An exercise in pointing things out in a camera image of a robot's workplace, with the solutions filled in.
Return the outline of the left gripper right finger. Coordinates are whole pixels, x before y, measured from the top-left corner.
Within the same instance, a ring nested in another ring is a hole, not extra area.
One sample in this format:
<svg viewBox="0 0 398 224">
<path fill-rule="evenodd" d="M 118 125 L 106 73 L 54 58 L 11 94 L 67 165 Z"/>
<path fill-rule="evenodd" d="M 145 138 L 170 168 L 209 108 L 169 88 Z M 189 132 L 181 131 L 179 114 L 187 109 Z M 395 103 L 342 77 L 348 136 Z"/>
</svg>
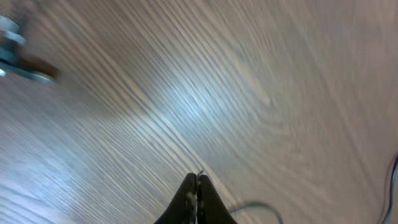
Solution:
<svg viewBox="0 0 398 224">
<path fill-rule="evenodd" d="M 207 175 L 199 175 L 197 183 L 198 224 L 237 224 Z"/>
</svg>

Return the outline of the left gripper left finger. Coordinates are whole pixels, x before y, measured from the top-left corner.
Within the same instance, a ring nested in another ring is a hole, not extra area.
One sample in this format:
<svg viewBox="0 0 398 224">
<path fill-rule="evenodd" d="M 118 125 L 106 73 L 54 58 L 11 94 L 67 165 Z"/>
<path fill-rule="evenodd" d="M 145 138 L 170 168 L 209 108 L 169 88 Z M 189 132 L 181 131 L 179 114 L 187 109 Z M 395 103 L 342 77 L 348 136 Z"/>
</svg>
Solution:
<svg viewBox="0 0 398 224">
<path fill-rule="evenodd" d="M 188 173 L 155 224 L 194 224 L 197 217 L 197 175 Z"/>
</svg>

